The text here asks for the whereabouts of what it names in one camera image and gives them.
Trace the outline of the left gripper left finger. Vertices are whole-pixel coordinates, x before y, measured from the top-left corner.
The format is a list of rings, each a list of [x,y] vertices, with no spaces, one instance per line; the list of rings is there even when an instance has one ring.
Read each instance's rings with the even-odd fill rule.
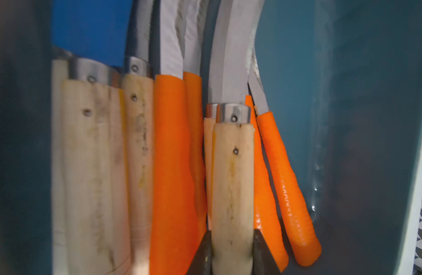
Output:
[[[212,275],[212,232],[208,230],[194,255],[186,275]]]

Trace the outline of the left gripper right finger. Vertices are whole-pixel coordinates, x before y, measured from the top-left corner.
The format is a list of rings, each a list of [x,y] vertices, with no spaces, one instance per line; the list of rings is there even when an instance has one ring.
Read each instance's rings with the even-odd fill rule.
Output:
[[[254,229],[253,235],[252,275],[281,275],[266,240],[259,229]]]

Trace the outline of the orange handle sickle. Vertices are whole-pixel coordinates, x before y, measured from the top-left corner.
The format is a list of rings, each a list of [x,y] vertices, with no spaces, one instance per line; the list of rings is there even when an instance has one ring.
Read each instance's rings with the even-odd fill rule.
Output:
[[[296,262],[302,267],[311,266],[322,253],[321,243],[316,236],[274,115],[269,109],[254,49],[248,84],[287,237]]]
[[[181,53],[183,82],[186,93],[186,112],[189,137],[189,196],[191,232],[197,244],[205,234],[207,198],[203,157],[204,122],[202,112],[202,78],[200,77],[202,42],[206,21],[207,1],[180,1]]]
[[[270,186],[253,100],[250,95],[245,97],[245,104],[251,109],[250,123],[254,127],[254,228],[261,231],[278,269],[283,272],[288,266],[289,256],[283,243],[276,201]]]

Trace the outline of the blue blade orange sickle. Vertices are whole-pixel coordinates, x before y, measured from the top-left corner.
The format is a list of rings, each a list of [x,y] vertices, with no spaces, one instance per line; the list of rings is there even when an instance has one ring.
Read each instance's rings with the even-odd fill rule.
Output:
[[[152,275],[186,274],[199,244],[183,82],[188,5],[189,1],[161,1],[159,6],[160,72],[154,86]]]

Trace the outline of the blue blade wooden sickle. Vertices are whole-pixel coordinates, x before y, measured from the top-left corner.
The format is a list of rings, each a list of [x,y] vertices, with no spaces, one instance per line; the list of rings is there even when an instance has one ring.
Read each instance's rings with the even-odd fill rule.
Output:
[[[128,275],[125,143],[120,75],[109,62],[122,43],[112,1],[55,1],[53,42],[72,53],[62,86],[62,165],[68,275]]]

